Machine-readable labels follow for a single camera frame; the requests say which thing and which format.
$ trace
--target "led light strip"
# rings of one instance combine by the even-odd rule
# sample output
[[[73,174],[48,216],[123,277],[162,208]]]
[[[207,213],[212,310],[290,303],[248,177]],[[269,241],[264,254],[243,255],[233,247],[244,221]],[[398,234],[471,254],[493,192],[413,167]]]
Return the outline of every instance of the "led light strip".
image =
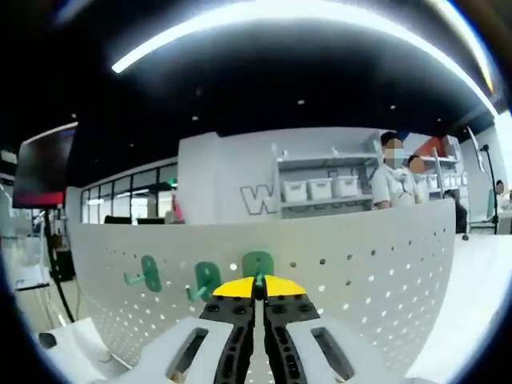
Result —
[[[177,26],[173,26],[164,32],[157,34],[147,42],[144,42],[125,57],[112,66],[112,70],[118,74],[143,58],[157,48],[173,42],[188,34],[208,30],[210,28],[255,22],[259,20],[295,20],[318,19],[331,22],[342,22],[356,26],[362,26],[400,38],[436,58],[447,69],[456,74],[473,92],[482,100],[493,116],[498,112],[485,96],[478,85],[464,70],[451,58],[446,56],[438,48],[423,40],[419,36],[409,32],[406,28],[392,21],[378,16],[370,10],[364,10],[355,6],[348,6],[334,2],[313,0],[273,0],[242,2],[214,10],[207,14],[192,18]]]

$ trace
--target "ceiling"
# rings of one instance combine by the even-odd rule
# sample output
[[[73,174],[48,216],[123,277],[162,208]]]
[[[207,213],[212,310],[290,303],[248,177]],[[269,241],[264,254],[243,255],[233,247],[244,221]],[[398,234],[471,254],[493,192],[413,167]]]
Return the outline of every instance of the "ceiling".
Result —
[[[76,186],[173,157],[180,138],[205,132],[361,126],[458,134],[454,123],[482,106],[467,85],[417,48],[318,21],[192,34],[116,74],[110,67],[133,47],[226,3],[93,0],[64,23],[55,22],[46,2],[32,3],[40,11],[18,10],[13,18],[16,25],[23,19],[24,28],[13,22],[2,148],[16,152],[22,140],[76,116],[70,159]],[[490,96],[471,53],[422,2],[389,0],[378,10],[449,55]],[[43,33],[44,26],[51,27]],[[470,121],[475,132],[490,125],[488,112]]]

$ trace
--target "shelf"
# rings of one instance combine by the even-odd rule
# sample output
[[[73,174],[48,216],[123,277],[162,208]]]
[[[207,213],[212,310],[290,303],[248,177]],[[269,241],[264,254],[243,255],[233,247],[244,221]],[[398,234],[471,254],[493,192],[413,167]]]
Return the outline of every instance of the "shelf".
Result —
[[[287,158],[278,160],[279,170],[303,170],[311,168],[338,168],[341,166],[377,165],[377,155],[370,153],[338,154],[311,158]]]
[[[297,206],[325,206],[329,204],[340,204],[344,202],[365,202],[373,200],[372,194],[360,194],[349,198],[328,198],[326,200],[307,200],[305,202],[284,202],[282,208],[294,208]]]

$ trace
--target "pegboard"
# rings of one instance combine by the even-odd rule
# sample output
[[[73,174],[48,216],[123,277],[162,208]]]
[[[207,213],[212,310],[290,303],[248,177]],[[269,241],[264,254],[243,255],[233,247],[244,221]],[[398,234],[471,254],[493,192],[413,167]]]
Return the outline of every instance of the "pegboard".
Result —
[[[70,234],[94,324],[110,351],[129,365],[149,341],[201,313],[204,302],[191,303],[186,295],[186,286],[197,289],[196,263],[216,263],[227,282],[242,276],[245,253],[264,250],[274,258],[275,274],[304,286],[320,315],[348,323],[380,349],[390,369],[404,374],[423,348],[446,292],[454,223],[448,199],[242,225],[70,224]],[[159,293],[123,279],[123,273],[140,273],[144,255],[158,264]],[[261,323],[255,335],[262,336]],[[272,382],[262,338],[256,340],[247,382]]]

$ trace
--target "monitor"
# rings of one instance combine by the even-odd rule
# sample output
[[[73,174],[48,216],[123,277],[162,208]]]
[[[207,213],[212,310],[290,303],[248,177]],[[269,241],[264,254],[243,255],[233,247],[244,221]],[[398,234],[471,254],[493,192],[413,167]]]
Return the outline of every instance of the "monitor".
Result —
[[[22,143],[14,177],[13,208],[64,205],[67,161],[78,123],[72,122]]]

